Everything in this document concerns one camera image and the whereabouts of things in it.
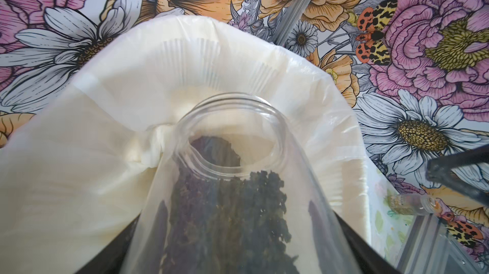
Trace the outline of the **glass jar with tea leaves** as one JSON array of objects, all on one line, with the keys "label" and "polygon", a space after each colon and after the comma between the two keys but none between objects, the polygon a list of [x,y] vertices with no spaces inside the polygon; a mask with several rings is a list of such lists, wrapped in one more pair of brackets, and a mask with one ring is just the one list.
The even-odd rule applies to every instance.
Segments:
[{"label": "glass jar with tea leaves", "polygon": [[166,142],[122,273],[359,273],[286,118],[224,93]]}]

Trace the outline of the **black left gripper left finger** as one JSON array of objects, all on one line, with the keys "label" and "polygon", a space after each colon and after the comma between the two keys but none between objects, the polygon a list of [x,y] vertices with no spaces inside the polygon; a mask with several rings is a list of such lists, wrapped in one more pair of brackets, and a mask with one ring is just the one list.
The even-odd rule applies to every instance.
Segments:
[{"label": "black left gripper left finger", "polygon": [[[130,246],[135,243],[134,233],[139,219],[133,220],[99,254],[93,257],[78,273],[120,273],[128,255]],[[168,208],[161,202],[152,224],[148,240],[142,250],[142,256],[136,260],[134,273],[159,273],[160,262],[168,230]]]}]

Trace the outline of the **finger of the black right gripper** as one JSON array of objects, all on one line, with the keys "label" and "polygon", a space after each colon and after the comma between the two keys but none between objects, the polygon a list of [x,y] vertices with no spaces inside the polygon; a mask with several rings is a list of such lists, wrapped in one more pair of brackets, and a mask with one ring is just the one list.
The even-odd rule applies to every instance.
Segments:
[{"label": "finger of the black right gripper", "polygon": [[488,206],[488,145],[432,159],[426,179]]}]

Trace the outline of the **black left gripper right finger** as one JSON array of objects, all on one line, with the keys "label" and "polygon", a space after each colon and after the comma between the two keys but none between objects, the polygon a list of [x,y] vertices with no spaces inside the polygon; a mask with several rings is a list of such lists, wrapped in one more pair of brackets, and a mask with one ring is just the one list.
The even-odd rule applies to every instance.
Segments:
[{"label": "black left gripper right finger", "polygon": [[335,212],[323,217],[312,201],[308,212],[322,273],[399,273]]}]

